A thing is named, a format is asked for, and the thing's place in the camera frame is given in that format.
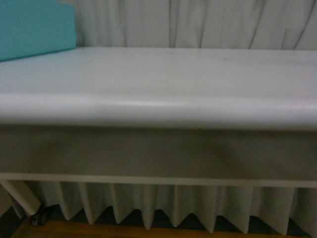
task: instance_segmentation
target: caster wheel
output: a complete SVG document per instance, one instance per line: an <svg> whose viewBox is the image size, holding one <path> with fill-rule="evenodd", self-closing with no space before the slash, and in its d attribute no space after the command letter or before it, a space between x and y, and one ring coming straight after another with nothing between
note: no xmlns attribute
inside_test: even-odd
<svg viewBox="0 0 317 238"><path fill-rule="evenodd" d="M42 226L48 221L48 216L48 212L41 208L35 215L31 216L30 224L32 226Z"/></svg>

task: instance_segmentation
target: white metal leg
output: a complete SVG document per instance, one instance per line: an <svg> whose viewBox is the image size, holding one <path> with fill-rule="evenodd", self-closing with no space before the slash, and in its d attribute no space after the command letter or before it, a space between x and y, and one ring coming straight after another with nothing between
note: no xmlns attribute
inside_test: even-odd
<svg viewBox="0 0 317 238"><path fill-rule="evenodd" d="M41 202L23 181L0 180L0 184L23 207L29 215L35 215Z"/></svg>

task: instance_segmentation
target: turquoise foam block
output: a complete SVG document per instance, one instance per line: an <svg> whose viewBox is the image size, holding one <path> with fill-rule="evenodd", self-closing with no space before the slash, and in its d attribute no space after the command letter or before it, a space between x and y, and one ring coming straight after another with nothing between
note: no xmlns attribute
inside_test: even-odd
<svg viewBox="0 0 317 238"><path fill-rule="evenodd" d="M0 61L75 47L74 6L55 0L0 0Z"/></svg>

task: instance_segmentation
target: wooden floor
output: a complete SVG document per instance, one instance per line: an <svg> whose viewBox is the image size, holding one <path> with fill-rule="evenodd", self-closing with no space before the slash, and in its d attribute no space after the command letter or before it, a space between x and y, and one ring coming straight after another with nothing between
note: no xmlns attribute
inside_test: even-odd
<svg viewBox="0 0 317 238"><path fill-rule="evenodd" d="M104 225L49 220L44 226L31 226L26 219L12 238L295 238L292 236L242 234Z"/></svg>

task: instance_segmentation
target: white curtain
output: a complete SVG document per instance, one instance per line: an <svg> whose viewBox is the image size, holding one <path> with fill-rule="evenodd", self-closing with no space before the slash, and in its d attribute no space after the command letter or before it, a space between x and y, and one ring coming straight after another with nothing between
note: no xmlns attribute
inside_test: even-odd
<svg viewBox="0 0 317 238"><path fill-rule="evenodd" d="M67 220L84 208L88 222L93 224L106 207L113 206L118 223L134 209L140 209L144 225L150 229L154 211L161 209L174 226L194 213L211 233L218 215L244 233L248 232L250 216L257 216L283 235L292 218L317 237L317 189L50 181L26 184L45 206L59 204ZM23 216L23 209L10 198Z"/></svg>
<svg viewBox="0 0 317 238"><path fill-rule="evenodd" d="M63 0L78 46L317 49L314 0Z"/></svg>
<svg viewBox="0 0 317 238"><path fill-rule="evenodd" d="M314 0L64 0L75 5L78 46L317 49ZM317 237L317 189L28 182L46 205L90 223L108 206L117 222L140 209L150 228L156 209L177 226L194 213L212 232L223 215L243 232L257 216L281 234L292 218Z"/></svg>

